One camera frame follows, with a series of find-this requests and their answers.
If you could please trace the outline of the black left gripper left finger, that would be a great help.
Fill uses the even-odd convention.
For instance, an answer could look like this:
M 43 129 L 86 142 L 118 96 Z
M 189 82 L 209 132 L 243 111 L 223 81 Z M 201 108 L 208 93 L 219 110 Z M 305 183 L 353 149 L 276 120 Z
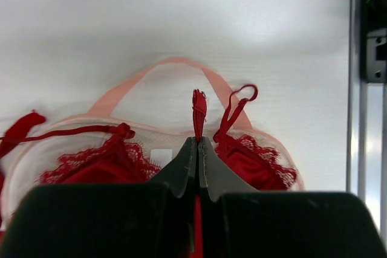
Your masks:
M 35 187 L 1 242 L 2 257 L 189 257 L 195 248 L 197 141 L 150 181 Z

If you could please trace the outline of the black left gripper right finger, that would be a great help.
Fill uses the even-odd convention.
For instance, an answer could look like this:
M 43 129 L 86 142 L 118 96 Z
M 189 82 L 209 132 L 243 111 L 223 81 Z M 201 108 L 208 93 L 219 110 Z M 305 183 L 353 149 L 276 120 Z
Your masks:
M 347 192 L 258 191 L 198 145 L 204 257 L 385 257 L 365 204 Z

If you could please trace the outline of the red lace bra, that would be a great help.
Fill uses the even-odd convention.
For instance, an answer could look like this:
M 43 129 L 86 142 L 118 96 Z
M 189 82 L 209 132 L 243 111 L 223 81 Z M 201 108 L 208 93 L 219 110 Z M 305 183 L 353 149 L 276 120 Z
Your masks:
M 248 99 L 227 108 L 219 129 L 207 130 L 206 95 L 192 96 L 193 131 L 157 132 L 107 118 L 72 118 L 40 135 L 32 130 L 46 118 L 31 112 L 1 137 L 1 231 L 5 232 L 21 199 L 33 187 L 49 184 L 113 184 L 149 181 L 177 156 L 191 135 L 208 136 L 217 156 L 257 190 L 299 190 L 299 172 L 282 144 L 266 134 L 232 129 Z

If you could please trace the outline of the peach tulip print laundry bag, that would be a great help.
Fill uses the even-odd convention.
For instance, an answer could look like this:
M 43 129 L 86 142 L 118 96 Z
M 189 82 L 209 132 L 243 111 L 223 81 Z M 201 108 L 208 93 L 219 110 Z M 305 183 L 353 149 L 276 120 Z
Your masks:
M 80 117 L 107 118 L 166 134 L 192 132 L 192 96 L 196 89 L 206 95 L 204 128 L 213 131 L 219 129 L 227 108 L 235 110 L 240 100 L 247 98 L 250 103 L 258 97 L 258 87 L 254 84 L 233 89 L 219 74 L 202 64 L 186 57 L 170 57 L 109 90 L 87 112 L 55 122 L 46 119 L 44 124 L 32 130 L 32 134 L 40 135 L 55 124 Z M 244 109 L 232 129 L 274 138 L 254 129 Z

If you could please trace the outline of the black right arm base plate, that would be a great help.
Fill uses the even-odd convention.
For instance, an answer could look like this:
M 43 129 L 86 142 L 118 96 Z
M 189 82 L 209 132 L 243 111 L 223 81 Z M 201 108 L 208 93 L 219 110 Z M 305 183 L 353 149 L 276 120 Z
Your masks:
M 367 83 L 386 82 L 386 29 L 372 31 L 366 40 L 365 80 Z

